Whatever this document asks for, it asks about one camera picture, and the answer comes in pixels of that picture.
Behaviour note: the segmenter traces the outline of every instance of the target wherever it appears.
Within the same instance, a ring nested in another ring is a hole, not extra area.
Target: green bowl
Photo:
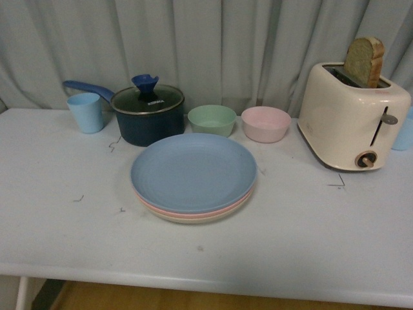
[[[223,105],[201,105],[188,113],[192,132],[224,137],[231,135],[236,118],[234,110]]]

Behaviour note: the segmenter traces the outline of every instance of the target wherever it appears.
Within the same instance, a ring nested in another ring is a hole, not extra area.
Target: toast
[[[344,70],[362,85],[376,88],[384,53],[385,47],[376,37],[355,39],[348,48]]]

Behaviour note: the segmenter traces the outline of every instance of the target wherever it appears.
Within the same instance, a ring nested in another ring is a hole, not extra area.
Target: pot lid
[[[125,114],[147,115],[171,110],[184,102],[184,95],[179,89],[156,85],[158,79],[149,74],[133,77],[136,87],[114,94],[110,101],[112,107]]]

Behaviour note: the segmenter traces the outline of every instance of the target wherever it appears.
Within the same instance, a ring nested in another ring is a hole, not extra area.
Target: curtain
[[[298,117],[310,69],[361,36],[382,40],[382,75],[413,95],[413,0],[2,0],[0,112],[67,109],[66,79],[118,91],[151,74],[186,112]]]

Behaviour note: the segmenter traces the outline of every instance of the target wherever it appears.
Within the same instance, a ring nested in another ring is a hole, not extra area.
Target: light blue cup
[[[407,113],[405,122],[400,128],[392,149],[407,150],[413,146],[413,107]]]
[[[103,128],[101,97],[93,92],[71,96],[67,105],[81,132],[94,134]]]

